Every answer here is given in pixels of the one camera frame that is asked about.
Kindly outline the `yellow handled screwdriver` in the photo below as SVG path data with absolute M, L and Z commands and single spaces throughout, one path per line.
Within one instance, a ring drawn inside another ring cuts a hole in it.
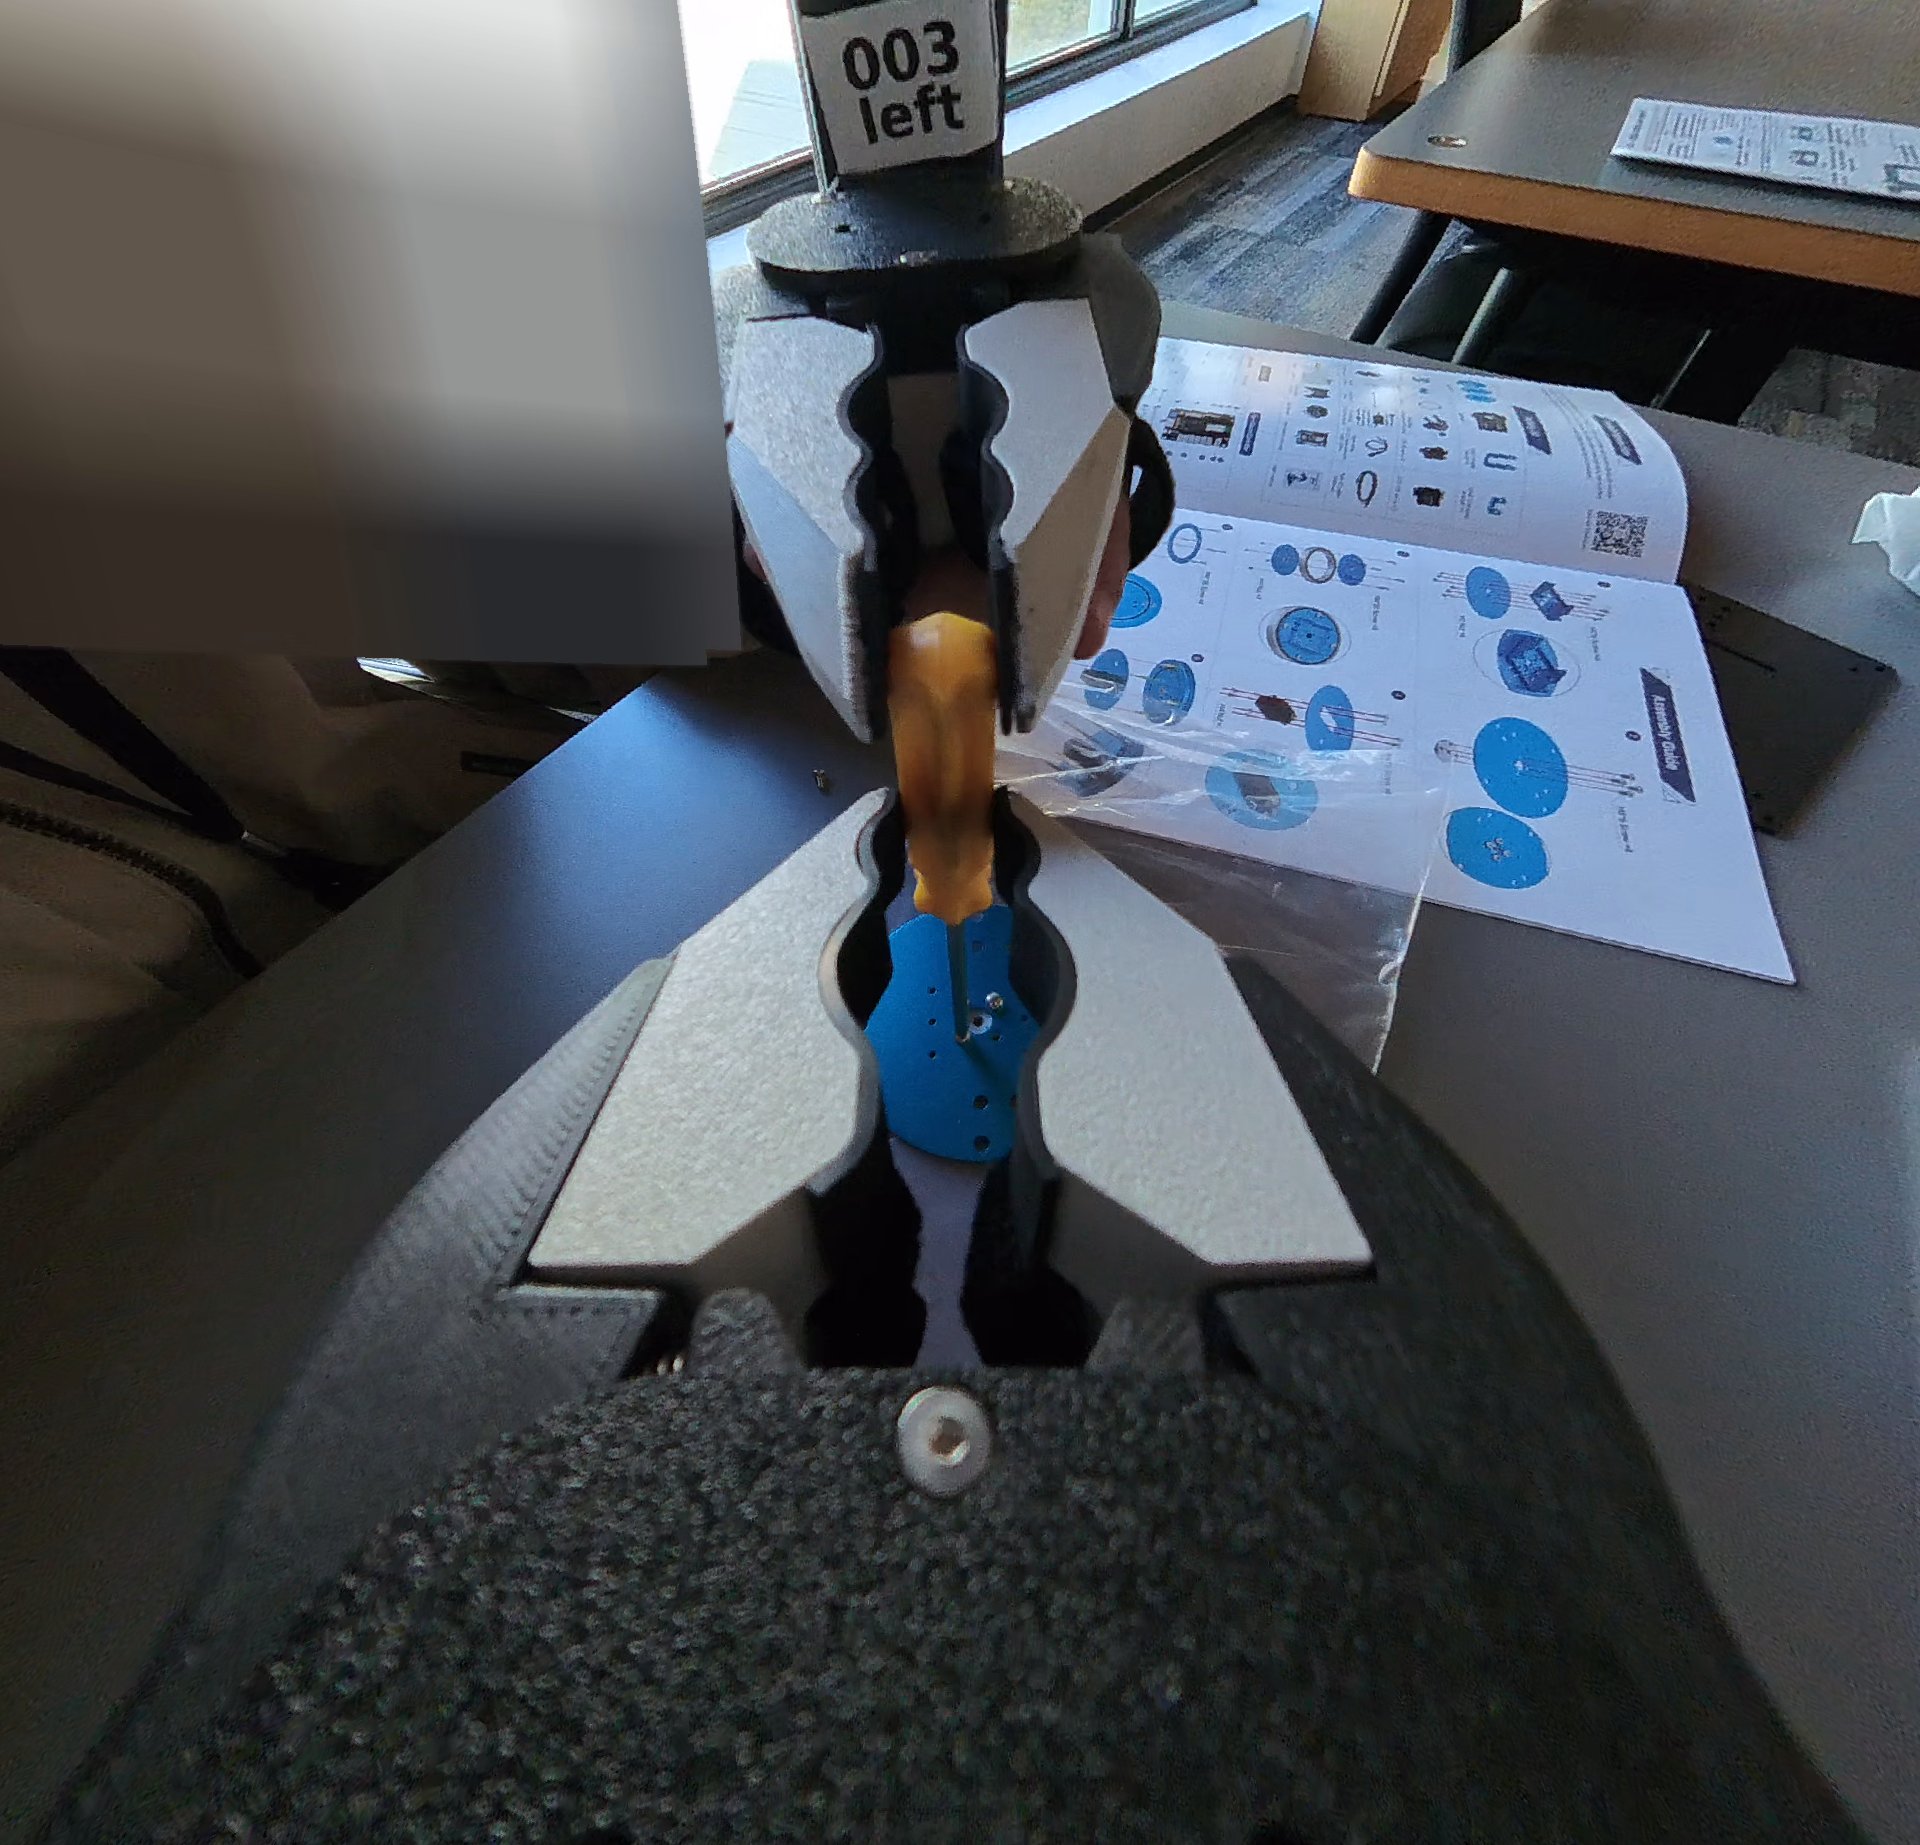
M 891 633 L 888 705 L 916 907 L 948 923 L 951 1023 L 970 1037 L 963 927 L 992 903 L 995 633 L 951 612 Z

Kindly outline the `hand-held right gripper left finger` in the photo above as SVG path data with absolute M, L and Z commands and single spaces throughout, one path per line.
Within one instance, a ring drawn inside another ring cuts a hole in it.
M 877 789 L 686 938 L 565 1172 L 538 1282 L 766 1294 L 819 1364 L 914 1364 L 919 1218 L 860 1023 L 889 981 Z

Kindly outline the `white plastic wrapped package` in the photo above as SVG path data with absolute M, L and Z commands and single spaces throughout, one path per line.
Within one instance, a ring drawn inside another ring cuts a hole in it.
M 1878 544 L 1889 562 L 1890 575 L 1910 589 L 1920 594 L 1920 492 L 1878 494 L 1860 508 L 1854 529 L 1854 543 Z

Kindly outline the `grey desk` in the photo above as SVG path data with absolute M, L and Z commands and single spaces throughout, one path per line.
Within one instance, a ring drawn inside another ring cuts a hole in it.
M 1803 1742 L 1916 1842 L 1916 599 L 1851 543 L 1916 469 L 1653 421 L 1687 575 L 1897 672 L 1764 840 L 1798 981 L 1430 907 L 1380 1070 L 1592 1326 Z M 398 1198 L 877 771 L 770 658 L 661 676 L 5 1171 L 5 1842 Z

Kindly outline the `clear plastic bag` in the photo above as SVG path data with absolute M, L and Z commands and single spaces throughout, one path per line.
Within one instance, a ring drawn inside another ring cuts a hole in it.
M 1380 1065 L 1445 793 L 1394 751 L 1052 705 L 999 778 Z

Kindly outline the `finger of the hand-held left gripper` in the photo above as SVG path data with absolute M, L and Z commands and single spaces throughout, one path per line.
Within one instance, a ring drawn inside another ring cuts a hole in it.
M 1024 300 L 963 339 L 983 384 L 992 624 L 1005 730 L 1031 730 L 1066 676 L 1114 519 L 1129 417 L 1084 299 Z
M 875 324 L 744 322 L 728 377 L 728 467 L 808 674 L 862 744 L 888 728 L 888 638 L 908 531 Z

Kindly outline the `wood edged side desk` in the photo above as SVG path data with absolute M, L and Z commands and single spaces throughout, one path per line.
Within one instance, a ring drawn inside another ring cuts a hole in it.
M 1641 96 L 1913 124 L 1916 0 L 1550 0 L 1373 135 L 1350 196 L 1919 293 L 1916 205 L 1615 162 Z

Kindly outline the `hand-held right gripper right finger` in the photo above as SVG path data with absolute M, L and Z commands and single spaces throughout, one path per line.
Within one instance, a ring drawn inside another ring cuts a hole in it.
M 1123 1302 L 1364 1277 L 1373 1252 L 1247 990 L 1276 992 L 1029 801 L 995 801 L 1012 983 L 1040 1023 L 974 1221 L 989 1365 L 1078 1365 Z

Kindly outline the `blue round metal disc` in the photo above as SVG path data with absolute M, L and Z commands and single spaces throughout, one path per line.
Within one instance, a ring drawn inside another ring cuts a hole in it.
M 1012 912 L 965 927 L 970 1032 L 951 1029 L 950 927 L 918 916 L 891 933 L 894 975 L 865 1025 L 894 1139 L 948 1159 L 1005 1159 L 1015 1134 L 1021 1065 L 1038 1023 L 1010 981 Z

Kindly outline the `black metal base plate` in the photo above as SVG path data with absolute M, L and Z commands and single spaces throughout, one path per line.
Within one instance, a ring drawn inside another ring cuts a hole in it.
M 1892 666 L 1683 584 L 1757 832 L 1787 833 L 1897 689 Z

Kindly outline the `white assembly guide sheet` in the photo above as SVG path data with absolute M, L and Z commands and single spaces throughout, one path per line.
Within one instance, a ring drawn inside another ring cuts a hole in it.
M 1794 980 L 1665 439 L 1609 392 L 1164 339 L 1174 514 L 1003 770 L 1056 815 Z

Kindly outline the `white paper strip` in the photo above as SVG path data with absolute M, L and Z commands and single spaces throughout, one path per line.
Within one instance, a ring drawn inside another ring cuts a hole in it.
M 1636 99 L 1612 157 L 1919 202 L 1919 128 L 1899 123 Z

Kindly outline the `person's left hand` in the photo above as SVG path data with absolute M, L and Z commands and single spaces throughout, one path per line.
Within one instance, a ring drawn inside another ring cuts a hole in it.
M 1129 499 L 1120 495 L 1116 502 L 1114 519 L 1109 529 L 1109 539 L 1099 553 L 1099 563 L 1096 571 L 1096 584 L 1088 597 L 1087 613 L 1082 617 L 1082 628 L 1078 634 L 1078 644 L 1074 648 L 1075 660 L 1094 658 L 1102 648 L 1110 633 L 1114 612 L 1120 602 L 1120 594 L 1125 582 L 1132 571 L 1132 508 Z

